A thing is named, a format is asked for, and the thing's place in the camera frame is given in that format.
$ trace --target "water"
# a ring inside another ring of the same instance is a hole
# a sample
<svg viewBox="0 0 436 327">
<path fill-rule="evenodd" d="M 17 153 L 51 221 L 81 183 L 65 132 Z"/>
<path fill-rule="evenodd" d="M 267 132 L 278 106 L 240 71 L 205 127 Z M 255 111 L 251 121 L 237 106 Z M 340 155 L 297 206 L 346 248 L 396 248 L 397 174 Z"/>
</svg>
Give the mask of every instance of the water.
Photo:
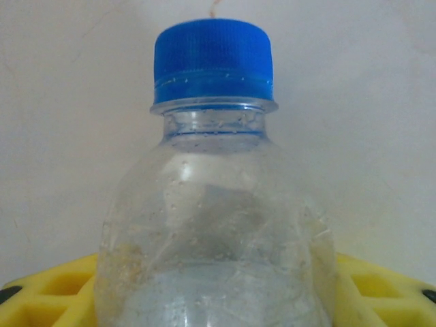
<svg viewBox="0 0 436 327">
<path fill-rule="evenodd" d="M 132 292 L 113 326 L 329 326 L 302 274 L 241 262 L 178 265 Z"/>
</svg>

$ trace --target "plastic bottle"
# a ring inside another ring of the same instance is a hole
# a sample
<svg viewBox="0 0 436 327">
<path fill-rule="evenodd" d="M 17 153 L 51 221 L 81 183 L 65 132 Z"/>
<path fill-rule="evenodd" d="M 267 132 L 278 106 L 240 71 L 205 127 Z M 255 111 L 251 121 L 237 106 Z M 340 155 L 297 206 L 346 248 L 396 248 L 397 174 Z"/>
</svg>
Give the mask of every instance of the plastic bottle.
<svg viewBox="0 0 436 327">
<path fill-rule="evenodd" d="M 158 37 L 151 112 L 164 136 L 104 223 L 99 326 L 331 326 L 332 239 L 266 135 L 272 72 L 268 36 L 249 23 Z"/>
</svg>

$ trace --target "white wall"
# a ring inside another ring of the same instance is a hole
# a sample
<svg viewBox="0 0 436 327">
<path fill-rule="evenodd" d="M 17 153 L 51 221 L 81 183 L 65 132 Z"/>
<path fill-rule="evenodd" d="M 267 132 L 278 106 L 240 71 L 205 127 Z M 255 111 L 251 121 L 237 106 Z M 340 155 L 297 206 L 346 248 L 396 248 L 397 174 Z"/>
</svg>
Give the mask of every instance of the white wall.
<svg viewBox="0 0 436 327">
<path fill-rule="evenodd" d="M 116 182 L 161 136 L 153 42 L 212 2 L 0 0 L 0 284 L 97 251 Z M 269 132 L 306 161 L 339 250 L 436 283 L 436 2 L 215 12 L 269 33 Z"/>
</svg>

